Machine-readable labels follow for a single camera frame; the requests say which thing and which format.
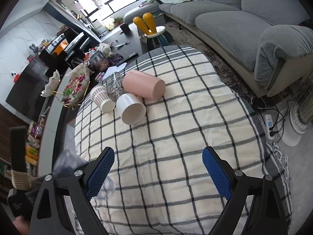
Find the clear plastic measuring cup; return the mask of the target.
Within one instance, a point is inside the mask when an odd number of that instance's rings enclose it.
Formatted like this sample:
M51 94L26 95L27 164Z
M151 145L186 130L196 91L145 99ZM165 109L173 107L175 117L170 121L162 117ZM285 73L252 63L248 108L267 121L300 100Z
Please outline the clear plastic measuring cup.
M82 188L88 200L98 196L115 161L112 148L105 147L93 161L87 162L77 154L65 150L56 159L53 174L57 178L76 176L82 178Z

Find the white cup red pattern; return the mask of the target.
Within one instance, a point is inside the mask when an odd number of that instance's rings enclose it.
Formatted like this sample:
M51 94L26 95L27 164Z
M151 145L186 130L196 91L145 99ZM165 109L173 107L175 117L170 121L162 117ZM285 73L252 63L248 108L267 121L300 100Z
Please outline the white cup red pattern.
M90 92L90 99L103 113L112 112L115 108L115 102L104 85L95 86Z

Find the pink cylindrical cup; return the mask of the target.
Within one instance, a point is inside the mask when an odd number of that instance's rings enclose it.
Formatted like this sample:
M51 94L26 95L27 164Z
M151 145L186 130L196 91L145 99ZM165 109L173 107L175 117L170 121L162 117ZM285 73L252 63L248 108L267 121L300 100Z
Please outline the pink cylindrical cup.
M159 101L165 94L165 82L162 79L138 70L126 73L122 87L128 93L153 101Z

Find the white power strip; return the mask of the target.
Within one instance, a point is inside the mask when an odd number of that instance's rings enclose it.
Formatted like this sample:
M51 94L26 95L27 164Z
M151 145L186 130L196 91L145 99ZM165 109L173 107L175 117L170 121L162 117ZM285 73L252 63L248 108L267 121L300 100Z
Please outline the white power strip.
M272 120L272 116L270 114L265 114L264 115L264 119L265 119L265 131L266 131L266 137L269 141L273 141L274 140L274 136L270 136L270 128L273 127L273 120Z

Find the white standing fan base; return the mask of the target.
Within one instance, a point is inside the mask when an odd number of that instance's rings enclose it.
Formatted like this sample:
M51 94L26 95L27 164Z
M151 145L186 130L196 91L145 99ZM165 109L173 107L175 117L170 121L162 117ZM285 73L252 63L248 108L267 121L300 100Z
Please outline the white standing fan base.
M281 138L285 145L293 147L300 142L312 122L312 94L303 103L293 105L285 114Z

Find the cream checked tablecloth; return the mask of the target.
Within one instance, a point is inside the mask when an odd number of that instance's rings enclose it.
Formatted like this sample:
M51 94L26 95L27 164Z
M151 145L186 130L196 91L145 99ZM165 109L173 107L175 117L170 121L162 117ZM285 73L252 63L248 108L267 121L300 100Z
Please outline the cream checked tablecloth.
M91 161L115 152L114 183L92 206L109 234L208 234L226 205L202 162L211 146L246 175L273 177L287 223L293 199L286 156L266 139L250 104L221 82L199 50L167 46L144 54L121 72L138 70L165 81L159 101L144 100L136 125L118 111L103 113L86 98L75 121L78 155Z

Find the white flower shaped dish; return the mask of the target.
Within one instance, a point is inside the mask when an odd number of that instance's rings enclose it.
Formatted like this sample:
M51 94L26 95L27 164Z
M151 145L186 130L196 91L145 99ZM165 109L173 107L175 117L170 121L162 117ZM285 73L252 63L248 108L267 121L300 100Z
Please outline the white flower shaped dish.
M41 92L41 96L48 98L55 92L60 82L60 74L58 70L55 70L52 77L49 78L48 83L45 85L45 89Z

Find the leaf shaped candy tray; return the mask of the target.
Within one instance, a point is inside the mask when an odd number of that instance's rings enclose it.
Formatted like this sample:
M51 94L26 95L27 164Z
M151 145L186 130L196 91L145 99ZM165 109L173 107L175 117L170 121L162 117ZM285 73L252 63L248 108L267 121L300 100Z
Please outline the leaf shaped candy tray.
M63 91L62 103L64 105L77 105L83 99L89 86L90 73L91 70L88 68L88 65L81 63L66 74L66 76L69 76L69 82Z

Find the clear glass mug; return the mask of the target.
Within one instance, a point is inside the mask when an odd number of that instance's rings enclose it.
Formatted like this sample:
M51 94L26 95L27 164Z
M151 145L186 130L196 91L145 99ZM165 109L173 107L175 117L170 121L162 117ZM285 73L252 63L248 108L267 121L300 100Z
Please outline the clear glass mug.
M117 102L119 97L126 93L122 87L122 80L123 77L118 72L113 72L105 79L107 93L114 102Z

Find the black tv cabinet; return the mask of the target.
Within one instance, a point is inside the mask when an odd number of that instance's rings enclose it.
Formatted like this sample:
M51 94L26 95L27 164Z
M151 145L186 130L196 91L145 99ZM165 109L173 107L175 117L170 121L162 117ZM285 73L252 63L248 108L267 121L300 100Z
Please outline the black tv cabinet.
M39 116L45 98L41 96L54 71L63 75L84 60L84 53L95 47L95 41L84 32L76 33L66 27L38 53L28 57L29 63L9 92L6 103L24 116L34 120Z

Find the white plush toy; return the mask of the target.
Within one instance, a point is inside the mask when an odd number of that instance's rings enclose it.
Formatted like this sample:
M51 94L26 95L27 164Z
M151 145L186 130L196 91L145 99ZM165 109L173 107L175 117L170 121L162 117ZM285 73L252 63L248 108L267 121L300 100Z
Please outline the white plush toy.
M110 46L106 43L100 43L96 51L100 51L106 58L113 58L115 56Z

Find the black coffee table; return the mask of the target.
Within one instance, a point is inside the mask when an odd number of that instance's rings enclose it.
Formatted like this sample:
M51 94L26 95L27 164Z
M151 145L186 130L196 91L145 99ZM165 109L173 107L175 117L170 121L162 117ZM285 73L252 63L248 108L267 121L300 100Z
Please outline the black coffee table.
M142 37L139 35L137 26L131 23L128 27L130 29L130 32L128 33L123 33L120 27L116 27L100 38L100 40L107 44L111 42L112 52L120 54L123 58L136 52L137 55L127 61L127 63L130 64L136 58L139 58L148 52L148 48L146 47L144 40L142 40Z

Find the grey fabric sofa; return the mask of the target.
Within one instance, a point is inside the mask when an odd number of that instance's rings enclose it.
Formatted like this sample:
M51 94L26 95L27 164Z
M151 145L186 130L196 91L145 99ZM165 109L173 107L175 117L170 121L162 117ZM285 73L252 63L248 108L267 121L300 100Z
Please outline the grey fabric sofa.
M312 74L312 0L154 3L212 47L258 97Z

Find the black mug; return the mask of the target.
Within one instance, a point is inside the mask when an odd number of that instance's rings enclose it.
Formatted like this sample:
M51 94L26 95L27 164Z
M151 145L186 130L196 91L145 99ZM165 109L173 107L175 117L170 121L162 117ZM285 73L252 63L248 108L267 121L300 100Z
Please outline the black mug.
M124 34L129 34L131 32L129 25L127 23L121 24L120 29L121 29L122 33L124 33Z

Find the yellow rabbit ear stool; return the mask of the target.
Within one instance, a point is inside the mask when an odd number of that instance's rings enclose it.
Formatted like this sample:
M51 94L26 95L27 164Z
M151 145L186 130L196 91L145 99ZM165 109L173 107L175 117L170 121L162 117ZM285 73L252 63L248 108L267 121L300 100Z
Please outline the yellow rabbit ear stool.
M133 18L133 23L144 34L148 51L154 50L156 47L165 47L174 41L172 35L167 31L164 25L156 26L153 14L145 13L140 18Z

